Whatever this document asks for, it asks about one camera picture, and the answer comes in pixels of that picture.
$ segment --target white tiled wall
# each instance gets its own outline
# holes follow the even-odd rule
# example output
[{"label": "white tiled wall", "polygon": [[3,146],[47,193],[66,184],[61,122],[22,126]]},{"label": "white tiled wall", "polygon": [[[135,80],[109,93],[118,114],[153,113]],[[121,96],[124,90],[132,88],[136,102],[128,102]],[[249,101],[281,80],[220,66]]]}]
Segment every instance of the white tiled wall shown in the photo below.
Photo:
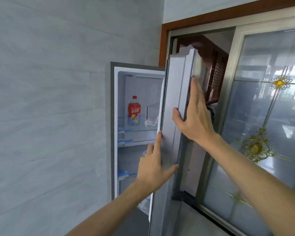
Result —
[{"label": "white tiled wall", "polygon": [[256,0],[165,0],[163,23],[238,6]]},{"label": "white tiled wall", "polygon": [[107,203],[104,68],[158,64],[164,0],[0,0],[0,235]]}]

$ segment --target right hand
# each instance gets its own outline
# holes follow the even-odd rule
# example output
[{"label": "right hand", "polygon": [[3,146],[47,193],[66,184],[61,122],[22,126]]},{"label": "right hand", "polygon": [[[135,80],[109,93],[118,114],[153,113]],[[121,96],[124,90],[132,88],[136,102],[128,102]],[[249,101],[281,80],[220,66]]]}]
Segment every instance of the right hand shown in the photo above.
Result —
[{"label": "right hand", "polygon": [[178,129],[190,140],[204,147],[216,135],[213,129],[211,115],[205,105],[205,99],[199,82],[192,78],[190,100],[187,109],[187,119],[183,121],[179,111],[173,109],[173,121]]}]

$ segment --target left hand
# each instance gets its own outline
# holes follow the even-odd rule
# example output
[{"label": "left hand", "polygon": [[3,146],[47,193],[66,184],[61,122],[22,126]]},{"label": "left hand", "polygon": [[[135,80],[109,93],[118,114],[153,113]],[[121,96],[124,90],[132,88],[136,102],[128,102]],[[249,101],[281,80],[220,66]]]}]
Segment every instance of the left hand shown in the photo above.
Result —
[{"label": "left hand", "polygon": [[168,170],[161,166],[161,138],[159,131],[155,139],[155,145],[148,146],[147,154],[141,157],[138,169],[136,184],[149,195],[161,188],[169,178],[175,173],[178,165],[173,165]]}]

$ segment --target floor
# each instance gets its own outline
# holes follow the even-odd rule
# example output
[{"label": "floor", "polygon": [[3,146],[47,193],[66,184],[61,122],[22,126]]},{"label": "floor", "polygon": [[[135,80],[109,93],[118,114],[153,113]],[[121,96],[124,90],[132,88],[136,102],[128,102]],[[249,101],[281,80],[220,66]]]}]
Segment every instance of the floor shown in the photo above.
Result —
[{"label": "floor", "polygon": [[183,203],[177,236],[229,236],[203,215]]}]

